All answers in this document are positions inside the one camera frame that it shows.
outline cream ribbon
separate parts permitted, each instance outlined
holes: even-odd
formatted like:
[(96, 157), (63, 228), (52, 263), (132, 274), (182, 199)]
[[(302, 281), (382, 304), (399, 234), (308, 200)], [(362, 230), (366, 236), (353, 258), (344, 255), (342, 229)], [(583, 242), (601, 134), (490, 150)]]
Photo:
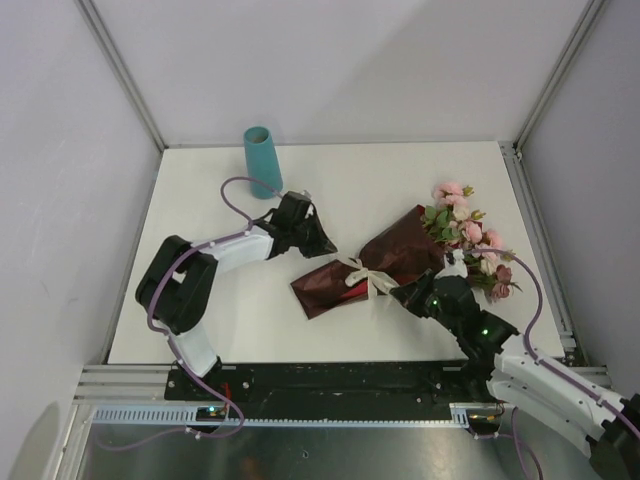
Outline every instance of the cream ribbon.
[(344, 255), (337, 255), (336, 260), (356, 269), (355, 272), (351, 272), (344, 280), (344, 283), (346, 283), (348, 287), (353, 287), (356, 283), (364, 280), (365, 278), (367, 279), (367, 298), (377, 296), (378, 290), (388, 294), (392, 288), (398, 286), (398, 282), (386, 273), (379, 272), (377, 270), (369, 270), (364, 267), (362, 265), (362, 260), (359, 258), (353, 259)]

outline blue cup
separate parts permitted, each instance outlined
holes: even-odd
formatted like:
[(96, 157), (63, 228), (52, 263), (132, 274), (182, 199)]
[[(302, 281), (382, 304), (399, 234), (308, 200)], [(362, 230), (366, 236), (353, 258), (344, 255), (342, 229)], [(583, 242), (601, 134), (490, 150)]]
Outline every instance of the blue cup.
[[(250, 177), (263, 181), (278, 192), (282, 190), (280, 165), (269, 130), (265, 127), (251, 127), (244, 132), (244, 156)], [(250, 184), (251, 193), (256, 198), (267, 199), (275, 196), (275, 193), (262, 185), (255, 182)]]

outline brown wrapping paper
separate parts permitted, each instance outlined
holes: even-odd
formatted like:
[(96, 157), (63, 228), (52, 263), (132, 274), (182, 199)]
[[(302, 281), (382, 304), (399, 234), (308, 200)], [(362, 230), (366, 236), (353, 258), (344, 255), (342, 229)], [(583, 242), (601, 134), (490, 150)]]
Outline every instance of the brown wrapping paper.
[[(364, 267), (387, 273), (400, 285), (405, 285), (425, 270), (442, 269), (444, 250), (427, 235), (420, 217), (424, 208), (416, 206), (406, 215), (369, 241), (358, 258)], [(309, 319), (340, 305), (365, 300), (367, 282), (353, 287), (345, 283), (354, 268), (338, 260), (307, 273), (291, 283)]]

